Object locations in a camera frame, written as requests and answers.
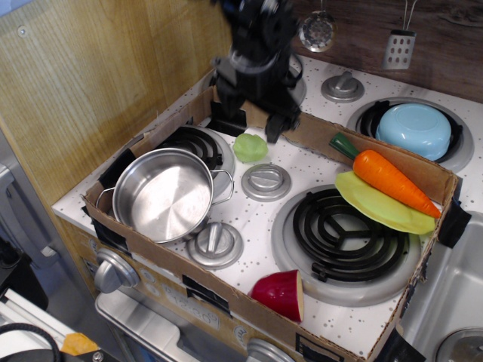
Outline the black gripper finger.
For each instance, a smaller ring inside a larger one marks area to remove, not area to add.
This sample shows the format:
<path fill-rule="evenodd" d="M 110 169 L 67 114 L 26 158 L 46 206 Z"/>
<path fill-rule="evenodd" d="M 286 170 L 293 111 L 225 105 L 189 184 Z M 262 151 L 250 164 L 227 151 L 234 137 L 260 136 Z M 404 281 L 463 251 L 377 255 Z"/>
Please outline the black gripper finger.
<path fill-rule="evenodd" d="M 290 119 L 280 114 L 273 114 L 267 118 L 265 126 L 266 141 L 277 143 L 278 138 L 290 128 Z"/>
<path fill-rule="evenodd" d="M 240 108 L 246 97 L 229 84 L 218 84 L 216 88 L 220 100 L 220 119 L 229 123 L 241 123 Z"/>

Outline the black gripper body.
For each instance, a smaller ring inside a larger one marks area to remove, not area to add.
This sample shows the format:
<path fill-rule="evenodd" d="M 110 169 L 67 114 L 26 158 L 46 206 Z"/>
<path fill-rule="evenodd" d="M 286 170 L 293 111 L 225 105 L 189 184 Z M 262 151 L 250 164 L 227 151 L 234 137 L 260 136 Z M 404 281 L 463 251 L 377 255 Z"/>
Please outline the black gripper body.
<path fill-rule="evenodd" d="M 290 119 L 290 128 L 295 130 L 299 123 L 300 106 L 296 104 L 289 89 L 294 82 L 289 79 L 289 61 L 293 52 L 277 54 L 265 63 L 256 63 L 247 57 L 239 56 L 231 52 L 227 57 L 215 57 L 211 61 L 214 74 L 211 84 L 229 84 L 246 97 L 259 109 L 268 114 L 280 114 Z M 214 112 L 215 119 L 220 119 L 220 100 L 217 110 Z M 242 118 L 241 123 L 229 123 L 231 128 L 245 129 L 246 122 Z"/>

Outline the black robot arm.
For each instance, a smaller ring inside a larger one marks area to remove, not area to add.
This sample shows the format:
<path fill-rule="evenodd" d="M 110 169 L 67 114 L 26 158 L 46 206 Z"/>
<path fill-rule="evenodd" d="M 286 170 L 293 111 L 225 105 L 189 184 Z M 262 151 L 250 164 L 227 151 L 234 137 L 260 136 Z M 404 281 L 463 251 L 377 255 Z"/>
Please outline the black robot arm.
<path fill-rule="evenodd" d="M 221 1 L 231 29 L 226 57 L 214 59 L 214 83 L 227 121 L 245 101 L 267 113 L 269 143 L 276 143 L 299 124 L 302 72 L 291 69 L 297 60 L 291 42 L 298 21 L 289 1 Z"/>

